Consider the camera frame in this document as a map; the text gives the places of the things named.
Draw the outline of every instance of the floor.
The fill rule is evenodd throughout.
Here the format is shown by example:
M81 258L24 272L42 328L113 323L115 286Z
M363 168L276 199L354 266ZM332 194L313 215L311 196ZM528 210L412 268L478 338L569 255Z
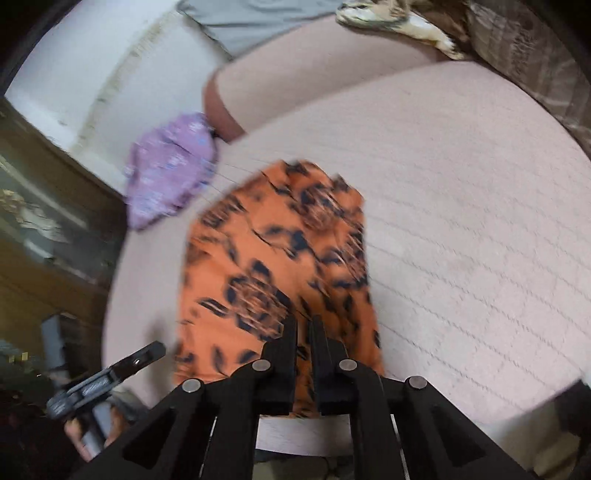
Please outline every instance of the floor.
M329 465L331 470L334 469L336 461L322 457L296 457L257 463L252 480L345 480L345 476L336 477L330 474Z

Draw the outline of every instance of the hand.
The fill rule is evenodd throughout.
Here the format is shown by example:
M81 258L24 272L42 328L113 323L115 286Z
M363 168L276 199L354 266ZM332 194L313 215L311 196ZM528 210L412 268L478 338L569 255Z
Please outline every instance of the hand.
M121 412L115 408L111 407L111 432L105 441L105 448L107 448L111 443L113 443L119 435L121 435L127 428L129 424L127 420L123 417ZM90 462L92 460L92 455L86 449L84 443L82 443L82 437L84 435L84 430L82 429L82 425L78 421L78 419L68 420L64 425L64 431L68 438L78 450L78 453L83 458L85 462Z

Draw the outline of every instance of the metal rivet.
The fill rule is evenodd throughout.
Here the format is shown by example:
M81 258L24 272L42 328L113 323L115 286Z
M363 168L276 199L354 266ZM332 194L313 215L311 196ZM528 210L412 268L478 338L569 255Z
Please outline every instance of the metal rivet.
M256 370L257 372L266 372L271 368L271 362L269 360L265 360L261 358L252 363L252 369Z
M351 372L351 370L355 370L357 368L357 362L355 360L351 360L350 358L345 358L345 360L341 360L339 362L339 367L341 370Z
M196 378L189 378L183 382L183 390L187 393L196 392L201 388L201 382Z
M415 390L422 390L428 385L428 382L424 377L416 375L408 379L408 384Z

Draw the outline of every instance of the black flower pattern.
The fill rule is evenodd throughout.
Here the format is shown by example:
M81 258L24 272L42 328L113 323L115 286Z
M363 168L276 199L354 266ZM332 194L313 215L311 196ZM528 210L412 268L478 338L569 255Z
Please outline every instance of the black flower pattern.
M343 177L338 175L333 180L332 190L333 190L333 192L349 192L351 190L351 187L349 187L349 185L347 184L347 182L345 182Z
M193 245L191 242L187 244L186 265L188 267L194 266L199 261L208 256L209 254L205 250L197 247L196 245Z
M367 284L367 265L363 252L363 225L354 223L343 248L342 258L356 284Z
M261 232L252 227L251 231L270 247L283 250L291 260L296 260L303 252L310 252L314 255L302 230L290 231L278 225L269 225Z
M296 161L293 163L286 163L285 164L285 173L288 176L293 175L294 173L299 173L300 175L303 175L304 177L309 177L310 176L310 172L308 171L309 168L318 168L318 167L316 165L312 165L308 162L306 162L304 164L301 161Z
M304 225L319 232L328 230L343 214L331 188L321 183L315 183L301 191L297 209Z
M201 223L210 228L219 229L228 221L230 214L237 212L245 213L246 209L235 195L228 195L202 214Z
M283 334L282 321L291 302L273 284L271 272L260 260L255 260L245 275L229 280L225 297L241 329L263 341Z

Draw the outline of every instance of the animal print fabric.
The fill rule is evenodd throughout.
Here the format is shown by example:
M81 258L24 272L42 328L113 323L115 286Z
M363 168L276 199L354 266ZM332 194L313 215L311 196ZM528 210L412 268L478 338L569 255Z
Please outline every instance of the animal print fabric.
M316 414L308 322L383 374L363 249L363 197L309 162L273 164L195 221L180 299L177 384L213 382L298 322L294 414Z

